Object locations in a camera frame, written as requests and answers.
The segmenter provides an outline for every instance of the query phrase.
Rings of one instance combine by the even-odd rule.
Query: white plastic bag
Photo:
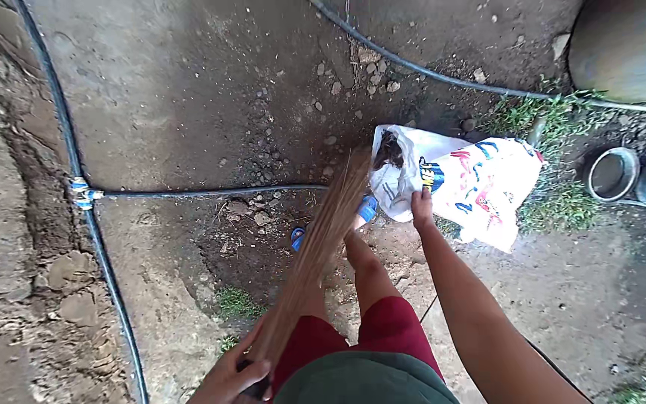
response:
[[[372,192],[390,218],[410,221],[410,198],[426,186],[433,212],[461,225],[463,242],[479,239],[509,253],[517,238],[516,210],[535,186],[543,159],[519,139],[491,137],[471,144],[406,126],[380,125],[372,161]]]

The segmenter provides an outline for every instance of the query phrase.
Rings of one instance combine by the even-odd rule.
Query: dirt ground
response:
[[[346,36],[306,1],[30,3],[88,178],[105,190],[327,183],[376,124],[476,140],[484,134],[464,134],[461,120],[498,100],[394,65],[370,94],[376,72],[351,63]],[[579,1],[356,0],[349,15],[343,0],[332,6],[374,41],[451,76],[473,80],[481,68],[499,86],[533,89],[540,75],[569,85],[551,42],[570,32]],[[0,377],[12,380],[0,383],[0,402],[132,403],[128,353],[67,196],[40,78],[16,14],[0,2]],[[392,83],[400,89],[389,92]],[[588,151],[621,142],[646,161],[646,115],[615,116],[568,159],[579,166]],[[183,403],[219,340],[250,328],[219,316],[217,289],[274,302],[292,262],[289,233],[310,223],[323,195],[97,205],[153,403]],[[423,325],[450,388],[462,403],[484,402],[432,304],[412,225],[379,217],[363,236],[418,315],[429,309]],[[518,329],[598,400],[623,381],[625,358],[646,350],[646,211],[605,208],[589,232],[521,236],[512,254],[455,247]],[[351,343],[360,324],[353,277],[339,254],[324,281],[332,323]]]

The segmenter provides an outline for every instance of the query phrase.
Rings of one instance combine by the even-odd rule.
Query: green shirt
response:
[[[459,404],[437,373],[405,353],[344,351],[317,359],[283,385],[276,404]]]

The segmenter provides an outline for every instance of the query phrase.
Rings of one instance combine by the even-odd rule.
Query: red shorts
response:
[[[433,351],[408,300],[396,296],[380,299],[365,312],[358,330],[358,344],[348,346],[328,322],[302,316],[276,365],[274,395],[293,373],[325,355],[340,351],[396,352],[427,363],[443,378]]]

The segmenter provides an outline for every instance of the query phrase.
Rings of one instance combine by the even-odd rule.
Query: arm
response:
[[[429,191],[413,194],[413,224],[465,369],[488,403],[587,403],[517,332],[435,226]]]

